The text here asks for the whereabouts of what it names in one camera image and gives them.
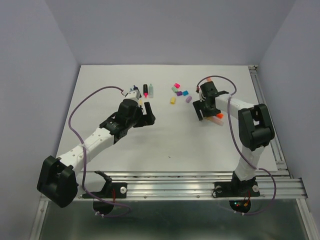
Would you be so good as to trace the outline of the pastel pink pen cap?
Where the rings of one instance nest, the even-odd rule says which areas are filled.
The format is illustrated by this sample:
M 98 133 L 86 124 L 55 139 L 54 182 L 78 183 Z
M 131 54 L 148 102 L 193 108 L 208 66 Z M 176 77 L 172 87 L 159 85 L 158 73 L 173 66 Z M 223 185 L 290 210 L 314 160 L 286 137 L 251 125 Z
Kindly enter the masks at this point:
M 185 101 L 186 101 L 187 103 L 189 103 L 191 100 L 192 100 L 192 96 L 191 96 L 191 95 L 189 95 L 189 96 L 185 99 Z

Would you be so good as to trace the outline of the blue pen cap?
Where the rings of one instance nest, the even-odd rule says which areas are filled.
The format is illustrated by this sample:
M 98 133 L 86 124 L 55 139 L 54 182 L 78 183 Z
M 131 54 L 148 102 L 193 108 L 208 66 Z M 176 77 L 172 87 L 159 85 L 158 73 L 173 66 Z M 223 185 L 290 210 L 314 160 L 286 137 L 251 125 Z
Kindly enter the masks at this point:
M 182 95 L 183 95 L 183 96 L 187 96 L 188 94 L 189 94 L 189 92 L 188 92 L 187 90 L 185 90 L 185 91 L 182 92 Z

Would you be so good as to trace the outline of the black highlighter orange cap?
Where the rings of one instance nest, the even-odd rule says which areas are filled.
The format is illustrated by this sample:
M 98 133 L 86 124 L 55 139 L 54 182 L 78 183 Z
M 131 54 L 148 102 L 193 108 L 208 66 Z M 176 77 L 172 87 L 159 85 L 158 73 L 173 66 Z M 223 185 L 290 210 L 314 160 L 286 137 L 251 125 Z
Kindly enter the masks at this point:
M 222 119 L 222 118 L 224 117 L 224 115 L 223 115 L 222 113 L 218 113 L 216 116 L 217 116 L 219 119 Z

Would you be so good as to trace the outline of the pastel peach highlighter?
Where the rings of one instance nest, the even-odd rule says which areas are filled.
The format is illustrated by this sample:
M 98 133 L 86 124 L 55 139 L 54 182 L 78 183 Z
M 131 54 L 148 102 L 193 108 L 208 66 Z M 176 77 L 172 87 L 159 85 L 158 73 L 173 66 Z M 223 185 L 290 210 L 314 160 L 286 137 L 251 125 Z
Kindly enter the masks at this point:
M 211 121 L 212 123 L 215 123 L 215 124 L 219 125 L 219 126 L 223 126 L 224 125 L 224 122 L 220 118 L 218 118 L 216 116 L 210 116 L 210 117 L 207 117 L 206 119 Z

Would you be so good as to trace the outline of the black highlighter pink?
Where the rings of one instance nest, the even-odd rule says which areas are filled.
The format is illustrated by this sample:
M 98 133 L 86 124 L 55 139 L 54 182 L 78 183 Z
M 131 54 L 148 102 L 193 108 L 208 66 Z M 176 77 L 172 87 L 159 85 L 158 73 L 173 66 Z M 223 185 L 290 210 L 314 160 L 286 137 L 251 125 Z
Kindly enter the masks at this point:
M 143 95 L 144 95 L 145 98 L 147 98 L 148 95 L 149 95 L 149 89 L 148 89 L 148 85 L 147 84 L 143 85 Z

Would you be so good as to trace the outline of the pastel yellow pen cap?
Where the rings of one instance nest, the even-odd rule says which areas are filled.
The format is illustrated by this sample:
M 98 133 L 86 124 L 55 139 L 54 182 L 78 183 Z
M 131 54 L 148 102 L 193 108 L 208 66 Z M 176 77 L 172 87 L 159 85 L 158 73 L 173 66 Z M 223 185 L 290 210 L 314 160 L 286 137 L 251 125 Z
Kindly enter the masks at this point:
M 175 97 L 172 97 L 171 99 L 170 99 L 170 104 L 171 105 L 174 105 L 176 103 L 176 98 Z

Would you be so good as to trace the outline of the pastel green pen cap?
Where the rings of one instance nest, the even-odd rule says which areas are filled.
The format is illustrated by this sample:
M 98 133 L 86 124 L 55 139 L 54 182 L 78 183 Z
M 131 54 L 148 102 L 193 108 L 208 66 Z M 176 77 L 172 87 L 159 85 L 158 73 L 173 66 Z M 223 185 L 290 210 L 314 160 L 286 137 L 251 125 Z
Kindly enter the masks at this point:
M 176 92 L 179 91 L 175 86 L 173 86 L 171 89 L 172 89 L 172 91 L 173 91 L 174 93 L 176 93 Z

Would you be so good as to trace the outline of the pastel green highlighter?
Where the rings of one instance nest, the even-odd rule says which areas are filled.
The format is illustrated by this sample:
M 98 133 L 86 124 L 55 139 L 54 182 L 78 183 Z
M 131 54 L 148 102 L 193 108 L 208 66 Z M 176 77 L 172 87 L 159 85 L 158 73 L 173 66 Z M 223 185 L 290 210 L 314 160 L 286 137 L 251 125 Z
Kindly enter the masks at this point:
M 154 87 L 151 83 L 148 86 L 148 97 L 150 99 L 152 99 L 154 97 Z

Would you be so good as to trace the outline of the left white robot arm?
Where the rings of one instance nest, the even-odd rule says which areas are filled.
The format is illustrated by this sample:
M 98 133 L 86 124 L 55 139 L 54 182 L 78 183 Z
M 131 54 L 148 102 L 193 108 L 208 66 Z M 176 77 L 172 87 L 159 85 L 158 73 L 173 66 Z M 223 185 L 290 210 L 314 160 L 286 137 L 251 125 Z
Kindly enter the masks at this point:
M 58 157 L 50 155 L 43 161 L 37 190 L 59 207 L 68 206 L 83 186 L 77 182 L 78 174 L 93 158 L 125 137 L 129 129 L 152 126 L 155 120 L 149 102 L 141 107 L 133 99 L 124 99 L 87 139 L 70 151 Z

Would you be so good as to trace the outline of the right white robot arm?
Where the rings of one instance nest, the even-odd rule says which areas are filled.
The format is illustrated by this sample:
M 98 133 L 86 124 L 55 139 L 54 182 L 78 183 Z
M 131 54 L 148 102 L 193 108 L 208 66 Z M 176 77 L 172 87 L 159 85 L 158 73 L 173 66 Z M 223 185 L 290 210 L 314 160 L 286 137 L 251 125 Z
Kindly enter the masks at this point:
M 229 119 L 238 121 L 238 136 L 242 147 L 238 147 L 239 162 L 232 173 L 231 181 L 216 182 L 216 196 L 243 197 L 247 193 L 259 196 L 256 183 L 258 163 L 265 148 L 275 137 L 270 113 L 265 104 L 247 103 L 227 91 L 217 90 L 212 81 L 196 87 L 199 100 L 193 102 L 198 119 L 213 119 L 226 112 Z

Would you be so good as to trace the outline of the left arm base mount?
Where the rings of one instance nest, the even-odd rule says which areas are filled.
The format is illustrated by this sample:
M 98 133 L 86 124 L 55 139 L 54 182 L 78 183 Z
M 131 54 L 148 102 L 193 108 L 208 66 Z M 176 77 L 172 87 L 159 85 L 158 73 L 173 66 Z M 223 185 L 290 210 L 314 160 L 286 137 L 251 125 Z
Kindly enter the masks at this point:
M 117 202 L 117 198 L 127 197 L 125 182 L 114 183 L 113 179 L 103 171 L 96 170 L 88 177 L 82 177 L 81 197 L 93 199 L 92 208 L 95 215 L 102 218 L 118 218 L 129 214 L 130 206 Z

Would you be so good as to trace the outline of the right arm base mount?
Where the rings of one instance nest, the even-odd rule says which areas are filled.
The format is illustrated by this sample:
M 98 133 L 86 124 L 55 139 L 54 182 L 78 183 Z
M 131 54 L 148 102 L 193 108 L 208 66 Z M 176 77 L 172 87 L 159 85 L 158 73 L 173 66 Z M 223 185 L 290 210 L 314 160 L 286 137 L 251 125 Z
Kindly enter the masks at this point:
M 230 198 L 231 209 L 244 215 L 251 209 L 251 198 L 261 195 L 255 176 L 249 180 L 240 180 L 233 172 L 230 181 L 216 181 L 213 185 L 211 194 L 213 198 Z

